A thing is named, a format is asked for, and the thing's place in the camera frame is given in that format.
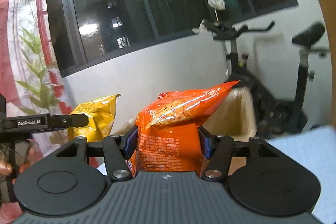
blue cloth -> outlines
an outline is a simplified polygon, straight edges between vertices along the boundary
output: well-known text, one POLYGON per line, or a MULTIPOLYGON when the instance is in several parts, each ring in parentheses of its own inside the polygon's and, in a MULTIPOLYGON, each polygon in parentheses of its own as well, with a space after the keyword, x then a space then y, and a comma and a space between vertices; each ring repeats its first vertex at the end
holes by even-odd
POLYGON ((312 214, 324 224, 336 221, 336 131, 320 127, 297 135, 268 140, 320 181, 321 195, 312 214))

plastic bag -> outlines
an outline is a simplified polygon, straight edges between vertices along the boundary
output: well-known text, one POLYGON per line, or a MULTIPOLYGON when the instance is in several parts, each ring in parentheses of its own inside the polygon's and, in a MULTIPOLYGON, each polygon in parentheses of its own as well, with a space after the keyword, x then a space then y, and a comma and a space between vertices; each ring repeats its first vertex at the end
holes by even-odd
POLYGON ((196 170, 200 173, 203 156, 197 128, 215 112, 236 83, 161 93, 139 113, 135 123, 139 134, 137 150, 130 160, 132 172, 196 170))
POLYGON ((96 142, 108 136, 116 116, 116 102, 119 96, 120 94, 115 94, 79 104, 71 114, 84 113, 89 118, 89 124, 85 127, 68 128, 69 141, 78 136, 85 136, 88 142, 96 142))
POLYGON ((210 7, 219 11, 225 10, 226 8, 224 0, 208 0, 208 4, 210 7))

orange chip bag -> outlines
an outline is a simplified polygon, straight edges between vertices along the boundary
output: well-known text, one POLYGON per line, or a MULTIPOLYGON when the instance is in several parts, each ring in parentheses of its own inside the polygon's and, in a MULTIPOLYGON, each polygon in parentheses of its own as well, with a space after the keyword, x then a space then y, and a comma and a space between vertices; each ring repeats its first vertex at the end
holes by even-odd
POLYGON ((132 171, 192 171, 200 173, 203 156, 197 128, 222 104, 229 82, 204 90, 164 92, 139 112, 138 146, 132 171))

ceiling light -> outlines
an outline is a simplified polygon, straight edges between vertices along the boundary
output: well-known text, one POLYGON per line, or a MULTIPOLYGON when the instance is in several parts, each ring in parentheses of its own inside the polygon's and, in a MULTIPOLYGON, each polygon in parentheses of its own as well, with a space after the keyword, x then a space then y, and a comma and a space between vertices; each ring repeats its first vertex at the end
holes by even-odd
POLYGON ((88 35, 92 33, 98 32, 98 25, 97 24, 86 24, 79 27, 79 32, 81 35, 88 35))

red and white curtain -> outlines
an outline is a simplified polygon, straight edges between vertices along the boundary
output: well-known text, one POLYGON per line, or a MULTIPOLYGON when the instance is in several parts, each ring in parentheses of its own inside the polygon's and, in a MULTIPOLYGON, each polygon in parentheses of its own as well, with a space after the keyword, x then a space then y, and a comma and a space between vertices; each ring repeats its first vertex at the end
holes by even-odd
MULTIPOLYGON (((0 0, 0 93, 8 117, 72 110, 51 43, 46 0, 0 0)), ((52 134, 34 136, 44 156, 59 147, 51 143, 52 134)), ((3 204, 0 224, 20 213, 17 205, 3 204)))

